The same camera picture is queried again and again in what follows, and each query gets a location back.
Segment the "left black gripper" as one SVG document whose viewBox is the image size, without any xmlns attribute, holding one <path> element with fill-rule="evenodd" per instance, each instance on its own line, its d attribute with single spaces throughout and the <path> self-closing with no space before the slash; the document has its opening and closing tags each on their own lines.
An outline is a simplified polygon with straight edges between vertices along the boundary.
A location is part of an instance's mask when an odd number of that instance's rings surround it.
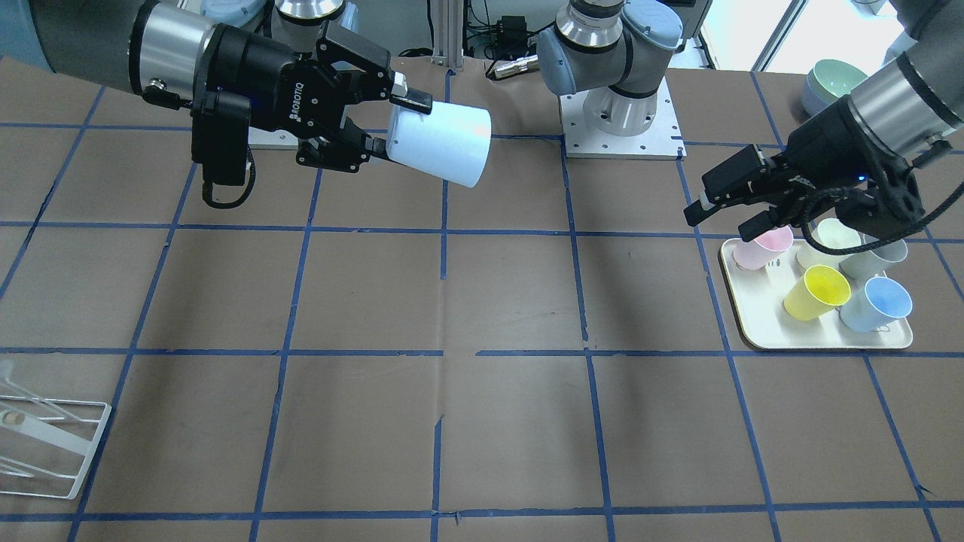
<svg viewBox="0 0 964 542">
<path fill-rule="evenodd" d="M 816 206 L 806 199 L 789 199 L 767 207 L 740 224 L 741 240 L 784 226 L 802 229 L 830 206 L 844 225 L 878 239 L 909 236 L 925 216 L 912 165 L 865 133 L 850 97 L 837 100 L 793 131 L 782 157 L 816 191 L 857 188 L 861 181 L 865 187 L 847 198 L 830 196 Z M 702 183 L 703 191 L 684 210 L 690 227 L 724 207 L 773 198 L 779 203 L 789 189 L 786 170 L 766 157 L 760 145 L 741 148 L 703 174 Z"/>
</svg>

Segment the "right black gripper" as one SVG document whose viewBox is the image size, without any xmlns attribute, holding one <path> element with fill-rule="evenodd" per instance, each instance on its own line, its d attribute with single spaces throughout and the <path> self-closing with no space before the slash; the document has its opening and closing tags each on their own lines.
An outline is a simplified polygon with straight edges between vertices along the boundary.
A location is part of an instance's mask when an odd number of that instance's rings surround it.
<svg viewBox="0 0 964 542">
<path fill-rule="evenodd" d="M 207 90 L 220 89 L 250 99 L 249 127 L 297 136 L 299 165 L 346 174 L 373 157 L 392 161 L 385 139 L 349 120 L 348 105 L 390 102 L 420 114 L 433 108 L 430 93 L 408 86 L 403 73 L 390 68 L 389 51 L 331 21 L 320 27 L 316 59 L 304 59 L 282 42 L 215 25 L 197 64 L 192 107 Z"/>
</svg>

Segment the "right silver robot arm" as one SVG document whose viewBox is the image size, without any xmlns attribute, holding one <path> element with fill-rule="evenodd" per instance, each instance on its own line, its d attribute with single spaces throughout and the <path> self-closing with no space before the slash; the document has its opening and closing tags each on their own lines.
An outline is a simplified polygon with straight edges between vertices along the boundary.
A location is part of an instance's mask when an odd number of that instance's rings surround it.
<svg viewBox="0 0 964 542">
<path fill-rule="evenodd" d="M 351 105 L 388 100 L 431 114 L 429 93 L 390 68 L 385 48 L 340 24 L 341 1 L 276 1 L 276 41 L 162 1 L 4 1 L 2 54 L 189 110 L 192 159 L 214 185 L 254 172 L 249 130 L 283 130 L 310 167 L 354 172 L 386 142 Z"/>
</svg>

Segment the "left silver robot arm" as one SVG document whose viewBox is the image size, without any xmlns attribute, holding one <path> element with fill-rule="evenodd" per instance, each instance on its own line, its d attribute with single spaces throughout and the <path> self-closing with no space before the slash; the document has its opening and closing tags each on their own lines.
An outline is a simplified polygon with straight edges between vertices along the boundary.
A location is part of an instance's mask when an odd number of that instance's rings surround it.
<svg viewBox="0 0 964 542">
<path fill-rule="evenodd" d="M 818 62 L 803 102 L 810 117 L 786 148 L 765 157 L 747 145 L 703 175 L 685 210 L 695 227 L 724 207 L 767 203 L 738 227 L 748 241 L 778 227 L 806 229 L 833 209 L 844 225 L 881 240 L 925 229 L 962 196 L 926 212 L 914 172 L 950 151 L 962 127 L 962 3 L 895 1 L 911 46 L 864 77 L 840 61 Z M 554 95 L 585 93 L 593 128 L 617 137 L 654 121 L 682 21 L 657 1 L 571 1 L 540 31 L 537 57 Z"/>
</svg>

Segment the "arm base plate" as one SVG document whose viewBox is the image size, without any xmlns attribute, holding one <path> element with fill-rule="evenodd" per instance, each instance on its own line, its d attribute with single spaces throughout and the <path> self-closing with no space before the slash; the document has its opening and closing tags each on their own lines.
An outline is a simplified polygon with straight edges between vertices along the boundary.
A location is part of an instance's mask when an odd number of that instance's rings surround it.
<svg viewBox="0 0 964 542">
<path fill-rule="evenodd" d="M 568 157 L 675 160 L 688 154 L 666 79 L 646 99 L 599 88 L 560 97 L 559 110 Z"/>
<path fill-rule="evenodd" d="M 283 129 L 267 131 L 261 128 L 249 127 L 248 143 L 252 150 L 294 150 L 299 145 L 299 138 Z"/>
</svg>

